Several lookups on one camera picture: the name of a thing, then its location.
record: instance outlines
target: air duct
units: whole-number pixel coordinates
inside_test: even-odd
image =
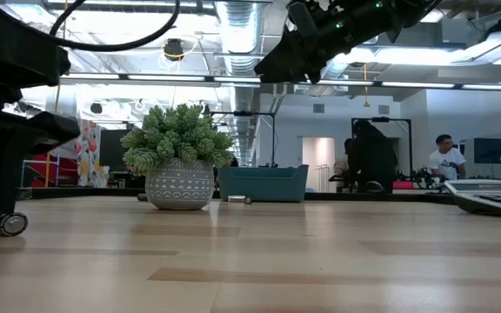
[[[259,27],[262,5],[247,2],[218,2],[217,16],[221,22],[220,31],[222,47],[225,53],[255,53],[258,50]],[[225,69],[230,76],[254,76],[254,66],[258,60],[253,57],[226,57]],[[232,110],[258,111],[260,103],[254,102],[253,88],[233,87],[230,101]],[[241,160],[246,163],[251,156],[253,137],[248,136],[249,125],[256,125],[256,119],[234,118],[234,134],[238,139],[238,149]]]

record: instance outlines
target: teal container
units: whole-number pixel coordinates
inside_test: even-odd
[[[219,194],[249,196],[254,202],[301,202],[304,199],[309,165],[298,168],[236,168],[217,170]]]

